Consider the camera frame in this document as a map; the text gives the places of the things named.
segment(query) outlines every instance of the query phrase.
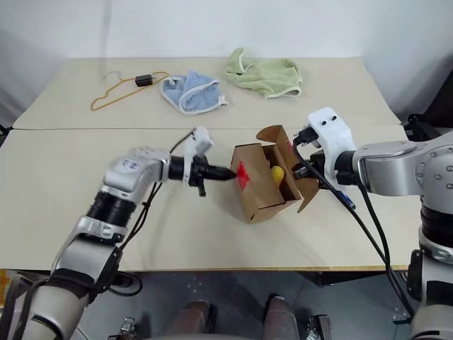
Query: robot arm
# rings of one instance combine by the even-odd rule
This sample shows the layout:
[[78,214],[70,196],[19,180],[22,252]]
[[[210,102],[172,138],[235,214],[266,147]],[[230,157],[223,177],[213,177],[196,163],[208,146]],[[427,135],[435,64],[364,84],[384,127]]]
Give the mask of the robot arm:
[[[297,144],[314,143],[311,165],[337,189],[355,185],[383,196],[419,195],[420,251],[412,254],[408,290],[421,301],[412,339],[453,339],[453,132],[428,142],[385,142],[355,149],[349,128],[331,109],[309,116]],[[312,177],[298,168],[295,176]]]
[[207,163],[204,153],[211,146],[206,129],[199,127],[185,143],[185,157],[139,147],[116,159],[93,204],[59,251],[49,280],[37,287],[30,312],[21,318],[12,339],[69,340],[86,306],[112,283],[122,256],[116,244],[125,238],[130,216],[151,183],[186,179],[203,196],[203,179],[225,181],[236,176],[228,168]]

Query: tabletop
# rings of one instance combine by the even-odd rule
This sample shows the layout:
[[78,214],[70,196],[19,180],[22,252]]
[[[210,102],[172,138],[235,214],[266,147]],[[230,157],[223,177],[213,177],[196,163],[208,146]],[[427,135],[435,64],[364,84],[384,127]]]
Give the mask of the tabletop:
[[[405,139],[397,125],[351,124],[356,145]],[[0,268],[49,269],[78,218],[86,213],[111,161],[131,147],[170,148],[184,130],[13,130],[0,148]],[[211,130],[211,164],[228,166],[234,145],[258,130]],[[288,128],[287,133],[296,130]],[[307,156],[312,147],[304,147]],[[328,191],[300,214],[297,204],[271,220],[247,224],[235,185],[206,181],[206,198],[176,181],[164,184],[150,216],[125,249],[128,271],[189,269],[372,270],[380,258],[359,225]],[[375,228],[355,187],[347,194],[371,233]],[[395,268],[418,247],[418,197],[371,195]],[[134,213],[130,225],[137,217]]]
[[[240,89],[225,77],[226,58],[68,59],[47,88],[14,123],[15,129],[172,128],[204,125],[209,129],[260,129],[283,124],[301,128],[306,117],[330,106],[347,120],[369,124],[399,124],[359,57],[293,59],[302,76],[296,98],[264,99]],[[91,102],[123,79],[156,71],[187,74],[188,70],[221,81],[229,105],[188,117],[160,94],[160,84],[97,111]],[[114,90],[108,99],[137,90],[133,81]]]

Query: light green towel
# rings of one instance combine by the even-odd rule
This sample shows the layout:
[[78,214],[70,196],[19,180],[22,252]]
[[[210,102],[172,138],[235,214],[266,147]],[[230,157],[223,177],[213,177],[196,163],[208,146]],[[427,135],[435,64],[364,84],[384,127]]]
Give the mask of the light green towel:
[[227,79],[243,89],[263,94],[265,98],[300,96],[302,81],[297,65],[289,59],[251,60],[243,58],[243,48],[236,48],[226,67]]

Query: white wall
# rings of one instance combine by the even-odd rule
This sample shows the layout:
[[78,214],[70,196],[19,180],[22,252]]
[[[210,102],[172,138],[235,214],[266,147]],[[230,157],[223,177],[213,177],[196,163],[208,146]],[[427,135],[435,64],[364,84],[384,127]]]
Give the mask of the white wall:
[[227,56],[238,46],[262,57],[361,55],[394,111],[419,112],[453,67],[453,1],[0,0],[0,94],[27,108],[68,57]]

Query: black component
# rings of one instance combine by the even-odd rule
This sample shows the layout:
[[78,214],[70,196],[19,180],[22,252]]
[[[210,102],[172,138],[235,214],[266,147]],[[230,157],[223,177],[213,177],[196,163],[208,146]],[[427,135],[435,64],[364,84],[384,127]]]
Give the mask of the black component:
[[355,151],[344,151],[338,156],[335,162],[337,170],[337,181],[344,186],[356,185],[354,169],[352,168],[352,157]]
[[[168,177],[170,179],[183,179],[184,174],[184,158],[171,157],[170,168],[168,170]],[[218,181],[227,181],[234,179],[236,174],[228,168],[223,166],[212,166],[207,162],[206,156],[193,157],[192,166],[190,168],[189,186],[197,186],[200,196],[206,196],[205,179],[214,179]]]
[[422,300],[422,263],[422,252],[420,250],[412,251],[407,286],[409,294],[417,301]]
[[[170,153],[176,150],[176,148],[184,142],[186,139],[188,139],[191,135],[193,135],[193,130],[191,130],[188,134],[186,134],[184,137],[182,137],[179,141],[177,141],[174,146],[170,149]],[[139,214],[139,217],[134,223],[134,227],[131,229],[129,236],[126,238],[126,240],[120,245],[120,249],[123,250],[127,244],[130,242],[131,239],[134,238],[135,235],[143,228],[143,225],[145,221],[147,220],[147,216],[149,213],[149,209],[151,207],[151,202],[153,201],[154,197],[156,197],[157,193],[159,190],[162,188],[162,183],[154,183],[153,188],[151,189],[151,192],[149,193],[149,196],[145,202],[142,202],[143,208],[142,211]]]
[[422,205],[422,231],[432,242],[453,247],[453,215],[427,208]]
[[[332,186],[332,184],[330,184],[327,181],[326,177],[324,177],[323,174],[321,174],[314,167],[312,167],[300,155],[299,151],[297,150],[297,145],[298,145],[297,139],[294,139],[293,144],[292,144],[292,151],[294,152],[294,155],[299,160],[299,162],[301,162],[303,166],[305,166],[310,171],[312,171],[320,182],[323,182],[323,184],[332,192],[332,194],[341,202],[341,204],[343,204],[343,206],[354,217],[354,219],[357,221],[359,226],[362,228],[363,232],[367,235],[368,240],[372,243],[372,245],[373,245],[374,249],[376,250],[376,252],[378,253],[379,257],[386,264],[386,273],[387,273],[387,276],[389,277],[390,284],[392,285],[393,289],[395,290],[395,293],[398,295],[398,298],[400,299],[400,301],[403,303],[404,307],[408,311],[408,314],[412,317],[414,315],[413,308],[412,308],[411,304],[409,303],[407,297],[404,295],[402,287],[399,285],[398,278],[396,277],[396,274],[395,274],[393,268],[391,266],[387,266],[387,264],[389,264],[387,261],[387,258],[382,253],[382,250],[380,249],[379,245],[376,243],[376,240],[374,239],[374,237],[370,234],[367,226],[364,224],[364,222],[359,217],[359,215],[354,211],[354,209],[349,205],[349,203],[345,200],[345,198],[341,194],[339,194],[339,192],[337,192],[337,190]],[[363,196],[364,196],[364,198],[367,198],[366,189],[365,189],[365,194]],[[371,211],[374,212],[374,210],[372,209],[372,205],[369,201],[369,198],[367,198],[367,200],[368,200],[368,203],[370,204],[370,206],[368,206],[368,204],[367,204],[367,207],[369,208],[369,212],[370,213],[371,213]],[[373,221],[375,222],[376,227],[378,227],[378,225],[380,226],[377,218],[373,219]]]
[[217,324],[217,306],[210,305],[210,313],[207,316],[205,334],[215,334]]
[[140,293],[143,289],[143,282],[142,280],[132,274],[132,273],[125,273],[124,271],[118,271],[115,274],[115,278],[112,282],[112,286],[119,287],[119,288],[127,288],[132,285],[132,282],[136,281],[138,284],[138,288],[132,292],[122,292],[113,288],[109,288],[108,290],[112,292],[113,294],[119,295],[119,296],[125,296],[125,297],[130,297],[130,296],[135,296],[138,293]]
[[129,200],[123,200],[109,193],[99,191],[86,216],[110,223],[111,225],[126,227],[130,215],[135,210],[135,206],[135,203]]
[[[314,154],[310,155],[308,163],[314,167],[319,173],[324,175],[324,164],[326,163],[326,157],[323,150],[319,150]],[[296,164],[292,167],[294,179],[317,179],[314,172],[310,171],[306,166],[302,164]],[[322,181],[319,181],[320,189],[327,189]]]
[[320,340],[332,340],[331,320],[327,314],[311,316],[309,318],[307,329],[309,332],[316,335]]
[[31,302],[33,300],[33,296],[36,293],[36,290],[44,284],[46,284],[47,280],[37,281],[31,285],[30,289],[28,290],[27,294],[25,295],[25,299],[22,305],[22,312],[19,317],[19,321],[16,326],[16,330],[13,335],[13,340],[21,340],[23,336],[23,332],[25,331],[25,326],[28,321],[28,315],[30,314]]
[[138,87],[149,86],[153,84],[153,76],[150,74],[145,74],[143,76],[135,77],[135,84]]
[[312,127],[306,127],[297,134],[294,139],[297,145],[307,145],[318,139],[318,134]]
[[50,328],[52,332],[55,334],[54,340],[63,340],[63,334],[52,321],[46,319],[45,317],[41,317],[40,315],[33,315],[32,320],[44,324],[47,328]]
[[424,339],[424,340],[429,340],[429,338],[425,338],[425,336],[429,336],[429,335],[434,335],[434,336],[439,336],[440,335],[440,331],[422,331],[418,334],[416,334],[412,340],[417,340],[417,339]]
[[317,284],[319,287],[325,287],[335,283],[348,282],[358,280],[360,278],[369,278],[381,275],[382,273],[382,271],[322,271],[315,272],[314,276],[309,280]]
[[453,128],[453,71],[451,71],[436,97],[422,114],[408,117],[404,130],[416,142],[432,140],[440,133],[435,128]]
[[439,131],[431,124],[423,120],[423,115],[413,114],[408,117],[408,124],[404,126],[404,130],[408,135],[408,139],[414,142],[424,142],[433,140],[440,136]]
[[203,181],[202,174],[198,174],[197,183],[195,185],[198,187],[198,195],[200,197],[206,197],[205,182]]
[[61,268],[50,276],[48,285],[67,289],[78,298],[89,294],[89,303],[92,303],[97,294],[105,292],[110,287],[120,265],[121,256],[122,251],[119,248],[112,251],[97,282],[94,282],[94,279],[85,273]]
[[0,317],[0,339],[8,338],[16,300],[30,287],[30,284],[31,282],[28,282],[23,276],[19,275],[14,276],[13,280],[11,280],[5,297],[5,305]]
[[453,307],[453,285],[442,281],[428,281],[426,283],[426,305]]
[[3,125],[0,124],[0,147],[6,140],[6,137],[8,137],[8,134],[10,131],[12,131],[12,127],[4,127]]
[[85,273],[61,268],[52,274],[46,285],[63,288],[81,299],[94,289],[94,280]]

